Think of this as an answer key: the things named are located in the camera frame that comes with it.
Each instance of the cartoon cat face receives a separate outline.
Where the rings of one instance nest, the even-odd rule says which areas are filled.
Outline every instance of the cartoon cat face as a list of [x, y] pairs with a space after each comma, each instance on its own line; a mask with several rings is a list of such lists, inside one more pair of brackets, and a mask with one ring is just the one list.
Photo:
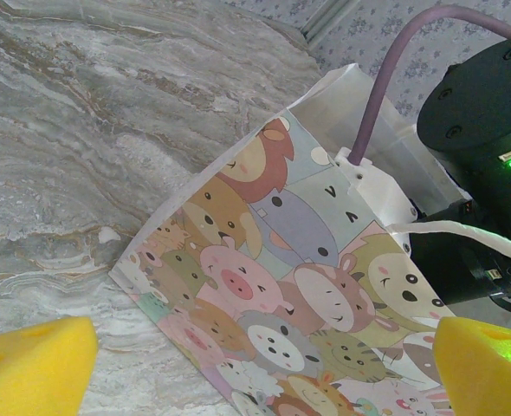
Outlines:
[[309, 337], [325, 362], [325, 369], [334, 380], [350, 377], [354, 380], [375, 383], [385, 377], [399, 378], [386, 369], [381, 359], [357, 338], [336, 329], [318, 331]]
[[395, 312], [435, 328], [443, 316], [452, 316], [416, 265], [403, 253], [376, 257], [369, 280], [377, 295]]

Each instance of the floral wallpaper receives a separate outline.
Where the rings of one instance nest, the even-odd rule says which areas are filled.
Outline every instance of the floral wallpaper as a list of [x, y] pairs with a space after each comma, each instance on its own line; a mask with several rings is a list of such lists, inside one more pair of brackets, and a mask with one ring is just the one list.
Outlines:
[[[375, 76], [396, 34], [435, 0], [362, 0], [314, 50], [323, 72], [357, 62]], [[511, 24], [509, 0], [459, 0]], [[502, 39], [470, 23], [453, 19], [425, 26], [402, 55], [387, 91], [398, 111], [411, 122], [449, 65], [463, 62]]]

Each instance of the cartoon dog face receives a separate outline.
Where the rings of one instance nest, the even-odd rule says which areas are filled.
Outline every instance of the cartoon dog face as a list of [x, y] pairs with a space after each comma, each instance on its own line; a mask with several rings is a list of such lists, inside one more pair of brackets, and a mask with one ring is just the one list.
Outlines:
[[417, 390], [431, 390], [442, 384], [432, 353], [433, 332], [410, 334], [389, 348], [376, 348], [386, 368], [398, 372], [402, 381]]
[[191, 235], [186, 250], [194, 259], [204, 247], [222, 243], [230, 236], [236, 248], [246, 242], [249, 253], [257, 257], [262, 250], [262, 236], [246, 203], [230, 186], [211, 178], [183, 205], [184, 229]]
[[286, 159], [294, 158], [289, 128], [283, 117], [270, 121], [217, 176], [249, 204], [273, 189], [281, 191], [288, 175]]
[[372, 322], [387, 331], [398, 330], [395, 322], [375, 315], [371, 298], [350, 275], [355, 258], [346, 254], [340, 268], [322, 264], [303, 264], [294, 271], [294, 280], [312, 309], [331, 327], [342, 332], [359, 332]]
[[222, 349], [244, 352], [247, 358], [256, 357], [256, 349], [248, 336], [230, 316], [217, 306], [196, 299], [196, 308], [190, 311], [192, 322], [209, 335]]
[[265, 404], [267, 397], [263, 393], [253, 397], [241, 392], [232, 392], [232, 401], [242, 416], [276, 416]]
[[200, 256], [205, 274], [217, 282], [219, 294], [238, 312], [261, 310], [272, 313], [278, 306], [289, 310], [276, 280], [255, 260], [235, 250], [231, 237], [224, 237], [228, 245], [206, 247]]
[[442, 316], [453, 316], [388, 234], [363, 241], [366, 244], [353, 252], [357, 257], [353, 271], [364, 274], [359, 283], [373, 301], [386, 304], [381, 314], [412, 332], [429, 332]]
[[319, 351], [297, 328], [278, 316], [250, 310], [238, 320], [257, 350], [254, 363], [270, 374], [314, 377], [323, 368]]
[[[331, 231], [311, 207], [292, 192], [271, 191], [251, 205], [269, 227], [262, 227], [265, 247], [284, 263], [295, 267], [303, 262], [336, 266], [339, 250]], [[295, 256], [284, 255], [290, 251]]]
[[215, 281], [204, 274], [200, 266], [197, 265], [196, 261], [186, 251], [168, 251], [161, 256], [161, 260], [168, 264], [177, 275], [182, 277], [194, 296], [197, 296], [202, 286], [206, 283], [213, 289], [217, 288]]
[[298, 286], [289, 282], [278, 282], [284, 300], [292, 305], [292, 310], [279, 306], [275, 315], [298, 328], [304, 335], [319, 330], [325, 322], [307, 304]]
[[289, 375], [287, 380], [298, 397], [317, 413], [327, 416], [357, 416], [348, 399], [330, 385], [333, 375], [329, 372], [324, 372], [320, 379]]
[[350, 377], [354, 380], [375, 383], [385, 377], [400, 378], [386, 369], [381, 359], [364, 342], [336, 329], [318, 331], [309, 337], [325, 362], [325, 369], [333, 380]]
[[166, 316], [158, 322], [158, 327], [177, 344], [186, 348], [194, 356], [201, 368], [218, 366], [224, 362], [221, 348], [203, 330], [190, 322], [183, 312]]
[[182, 250], [184, 241], [191, 235], [182, 230], [174, 217], [167, 219], [146, 239], [155, 254], [160, 257], [169, 250]]
[[288, 394], [282, 394], [273, 402], [273, 410], [277, 416], [320, 416], [305, 401]]

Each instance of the cartoon animal print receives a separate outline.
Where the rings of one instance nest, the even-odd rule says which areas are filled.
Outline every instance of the cartoon animal print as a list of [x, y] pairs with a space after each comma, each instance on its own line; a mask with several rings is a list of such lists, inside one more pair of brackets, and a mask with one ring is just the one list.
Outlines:
[[288, 394], [281, 394], [273, 401], [273, 410], [277, 416], [320, 416], [305, 401]]
[[377, 348], [386, 368], [402, 376], [402, 381], [417, 390], [431, 390], [442, 384], [432, 353], [434, 332], [411, 334], [399, 344]]
[[309, 340], [319, 349], [325, 370], [333, 380], [350, 377], [366, 383], [375, 383], [385, 377], [400, 378], [386, 369], [381, 359], [364, 342], [336, 329], [317, 331]]
[[271, 377], [263, 368], [259, 368], [251, 361], [238, 361], [228, 359], [217, 371], [231, 387], [251, 396], [263, 393], [267, 397], [278, 396], [282, 387], [277, 386], [277, 379]]
[[353, 405], [333, 385], [333, 375], [324, 372], [320, 379], [303, 375], [289, 375], [288, 384], [297, 397], [303, 400], [318, 414], [327, 416], [360, 416]]
[[234, 319], [217, 306], [202, 299], [196, 299], [195, 303], [196, 308], [189, 313], [190, 319], [213, 338], [219, 347], [225, 352], [245, 354], [248, 360], [253, 360], [256, 357], [256, 349]]
[[232, 401], [242, 416], [276, 416], [265, 403], [265, 394], [258, 393], [255, 397], [242, 392], [232, 392]]
[[197, 296], [202, 286], [206, 283], [213, 289], [217, 289], [215, 281], [204, 274], [202, 268], [197, 265], [196, 261], [186, 251], [168, 251], [161, 256], [161, 260], [182, 277], [194, 296]]
[[349, 187], [345, 174], [333, 166], [288, 185], [286, 189], [303, 199], [319, 215], [333, 234], [337, 247], [343, 248], [374, 219], [364, 199], [357, 192], [348, 193]]
[[217, 176], [249, 204], [263, 199], [272, 190], [282, 191], [294, 146], [283, 117], [270, 121]]
[[170, 313], [169, 308], [153, 293], [140, 295], [136, 304], [155, 323], [158, 323], [161, 318], [166, 317]]
[[232, 237], [236, 248], [246, 243], [255, 258], [262, 250], [262, 236], [248, 206], [220, 178], [211, 178], [182, 208], [186, 251], [199, 259], [203, 248], [219, 245], [223, 237]]
[[279, 306], [275, 315], [298, 328], [304, 335], [312, 334], [323, 326], [323, 320], [307, 304], [298, 286], [289, 282], [278, 282], [284, 300], [292, 305], [292, 310]]
[[218, 293], [239, 313], [261, 310], [272, 313], [279, 306], [292, 310], [282, 298], [276, 280], [259, 263], [235, 250], [235, 241], [223, 237], [227, 244], [206, 247], [200, 256], [204, 273], [217, 282]]
[[317, 347], [278, 316], [250, 310], [238, 320], [257, 350], [254, 363], [270, 374], [317, 376], [323, 368]]
[[148, 246], [160, 257], [169, 250], [182, 250], [184, 241], [191, 235], [182, 230], [175, 217], [168, 218], [146, 239]]
[[294, 280], [311, 308], [324, 323], [342, 332], [357, 333], [372, 322], [387, 331], [398, 330], [394, 321], [375, 314], [371, 298], [357, 282], [363, 275], [350, 274], [355, 257], [345, 254], [340, 267], [323, 264], [303, 264], [294, 271]]
[[304, 262], [338, 264], [333, 234], [303, 199], [287, 190], [273, 190], [251, 207], [265, 247], [284, 263], [293, 267]]
[[395, 379], [384, 379], [378, 383], [344, 379], [333, 383], [333, 386], [356, 405], [361, 399], [372, 403], [381, 416], [454, 416], [451, 409], [445, 408], [448, 396], [443, 389], [422, 393]]
[[160, 320], [158, 327], [171, 340], [190, 351], [200, 368], [218, 366], [225, 361], [223, 351], [213, 338], [190, 322], [179, 309]]
[[365, 274], [359, 282], [373, 301], [388, 305], [381, 310], [382, 314], [415, 332], [429, 332], [440, 318], [453, 316], [389, 235], [378, 234], [363, 240], [367, 244], [353, 252], [358, 258], [354, 271]]

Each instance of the cartoon hippo face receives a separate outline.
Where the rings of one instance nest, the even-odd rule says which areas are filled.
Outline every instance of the cartoon hippo face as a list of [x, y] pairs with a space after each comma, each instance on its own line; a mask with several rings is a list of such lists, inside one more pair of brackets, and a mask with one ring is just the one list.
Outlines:
[[190, 318], [196, 326], [224, 350], [244, 352], [249, 360], [256, 357], [256, 349], [248, 336], [234, 319], [212, 303], [196, 299], [196, 308], [190, 311]]
[[281, 191], [287, 181], [286, 159], [294, 158], [294, 146], [284, 117], [270, 121], [217, 176], [251, 204]]
[[305, 374], [311, 377], [323, 368], [317, 347], [299, 329], [275, 315], [250, 310], [238, 324], [257, 350], [254, 363], [270, 374]]
[[398, 330], [395, 322], [375, 315], [371, 298], [353, 276], [354, 257], [345, 254], [340, 268], [322, 264], [303, 264], [294, 271], [294, 280], [309, 306], [331, 327], [342, 332], [359, 332], [372, 322], [387, 331]]
[[376, 257], [369, 265], [369, 281], [388, 306], [414, 322], [436, 328], [441, 317], [453, 316], [404, 253]]
[[376, 348], [386, 368], [398, 372], [402, 381], [417, 390], [431, 390], [442, 384], [432, 353], [434, 332], [410, 334], [398, 345]]
[[273, 401], [273, 410], [277, 416], [320, 416], [305, 401], [288, 394], [281, 394]]
[[356, 416], [352, 404], [330, 385], [333, 375], [324, 372], [320, 379], [303, 375], [289, 375], [288, 383], [308, 406], [327, 416]]
[[225, 357], [221, 348], [203, 330], [190, 322], [185, 313], [175, 309], [158, 322], [158, 327], [173, 341], [190, 351], [201, 368], [218, 366]]
[[202, 268], [197, 265], [196, 261], [186, 251], [168, 251], [161, 256], [161, 260], [168, 264], [184, 280], [194, 296], [197, 296], [202, 286], [206, 283], [213, 289], [217, 288], [215, 281], [204, 274]]
[[450, 409], [436, 409], [433, 403], [445, 403], [443, 389], [421, 393], [400, 380], [384, 379], [378, 383], [362, 383], [344, 379], [333, 383], [352, 403], [366, 399], [382, 416], [453, 416]]
[[232, 392], [232, 401], [242, 416], [276, 416], [265, 402], [267, 398], [263, 393], [255, 397], [241, 392]]
[[251, 207], [268, 226], [262, 227], [265, 247], [284, 263], [338, 264], [339, 250], [331, 231], [303, 199], [287, 190], [273, 190]]
[[385, 377], [400, 378], [364, 342], [336, 329], [317, 331], [309, 340], [319, 348], [325, 369], [333, 380], [349, 377], [375, 383]]
[[276, 280], [255, 260], [235, 250], [232, 238], [224, 237], [223, 241], [228, 247], [212, 245], [200, 256], [202, 269], [217, 282], [219, 294], [238, 312], [272, 313], [279, 306], [291, 310]]
[[289, 282], [278, 282], [278, 284], [284, 300], [292, 305], [292, 310], [279, 306], [275, 315], [298, 328], [304, 335], [312, 334], [325, 324], [307, 304], [298, 286]]
[[184, 229], [191, 235], [186, 250], [197, 260], [201, 250], [219, 245], [230, 236], [239, 249], [245, 242], [255, 258], [262, 250], [262, 236], [246, 203], [230, 186], [211, 178], [183, 205]]

